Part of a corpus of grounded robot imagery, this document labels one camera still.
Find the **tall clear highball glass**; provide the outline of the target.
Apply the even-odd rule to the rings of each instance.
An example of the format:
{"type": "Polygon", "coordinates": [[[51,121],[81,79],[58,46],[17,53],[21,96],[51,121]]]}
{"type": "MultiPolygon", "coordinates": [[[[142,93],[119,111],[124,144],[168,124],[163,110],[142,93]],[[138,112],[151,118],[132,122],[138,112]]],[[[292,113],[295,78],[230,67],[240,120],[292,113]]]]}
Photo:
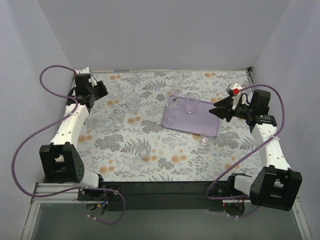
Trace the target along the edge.
{"type": "Polygon", "coordinates": [[[182,72],[173,74],[171,89],[179,97],[183,92],[184,76],[182,72]]]}

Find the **tall clear champagne flute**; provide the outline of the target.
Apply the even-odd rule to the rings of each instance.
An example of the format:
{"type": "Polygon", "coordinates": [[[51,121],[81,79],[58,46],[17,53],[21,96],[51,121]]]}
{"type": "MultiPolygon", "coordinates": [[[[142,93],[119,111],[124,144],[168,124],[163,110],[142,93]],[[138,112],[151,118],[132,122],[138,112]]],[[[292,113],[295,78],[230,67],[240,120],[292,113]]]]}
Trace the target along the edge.
{"type": "Polygon", "coordinates": [[[176,120],[176,116],[174,115],[173,111],[177,107],[177,99],[178,95],[174,90],[169,90],[166,93],[166,107],[167,107],[167,117],[166,120],[173,124],[176,120]]]}

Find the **clear wine glass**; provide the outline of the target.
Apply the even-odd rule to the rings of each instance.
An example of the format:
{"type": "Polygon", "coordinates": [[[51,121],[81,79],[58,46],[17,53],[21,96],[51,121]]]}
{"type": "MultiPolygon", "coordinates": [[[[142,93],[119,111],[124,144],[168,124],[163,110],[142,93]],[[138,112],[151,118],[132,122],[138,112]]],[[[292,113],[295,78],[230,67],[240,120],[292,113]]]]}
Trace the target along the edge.
{"type": "Polygon", "coordinates": [[[188,92],[185,97],[184,110],[188,114],[194,114],[198,109],[198,104],[200,102],[200,96],[194,92],[188,92]]]}

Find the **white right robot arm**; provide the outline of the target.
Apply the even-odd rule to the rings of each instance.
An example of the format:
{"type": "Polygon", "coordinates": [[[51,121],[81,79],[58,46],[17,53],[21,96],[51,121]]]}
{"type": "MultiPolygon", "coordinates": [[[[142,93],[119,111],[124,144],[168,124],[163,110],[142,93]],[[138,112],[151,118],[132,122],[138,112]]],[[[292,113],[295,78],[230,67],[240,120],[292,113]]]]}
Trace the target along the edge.
{"type": "Polygon", "coordinates": [[[227,190],[232,195],[241,192],[255,206],[289,211],[303,179],[284,157],[276,119],[269,114],[270,92],[255,90],[251,101],[246,103],[242,102],[243,95],[238,88],[229,90],[228,94],[216,102],[209,113],[227,122],[233,117],[245,120],[257,144],[262,169],[256,177],[233,173],[228,177],[227,190]]]}

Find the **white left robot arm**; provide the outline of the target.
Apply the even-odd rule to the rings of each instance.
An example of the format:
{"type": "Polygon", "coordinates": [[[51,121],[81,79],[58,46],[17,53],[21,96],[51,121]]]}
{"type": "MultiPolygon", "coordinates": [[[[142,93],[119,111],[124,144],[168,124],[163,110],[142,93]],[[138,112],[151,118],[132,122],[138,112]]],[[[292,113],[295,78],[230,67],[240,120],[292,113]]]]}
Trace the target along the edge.
{"type": "Polygon", "coordinates": [[[77,151],[77,143],[95,101],[105,97],[108,91],[102,81],[92,78],[88,67],[77,70],[74,81],[75,85],[69,93],[78,101],[78,105],[67,100],[64,115],[69,117],[61,122],[50,143],[40,147],[39,155],[45,182],[96,188],[101,177],[85,169],[77,151]]]}

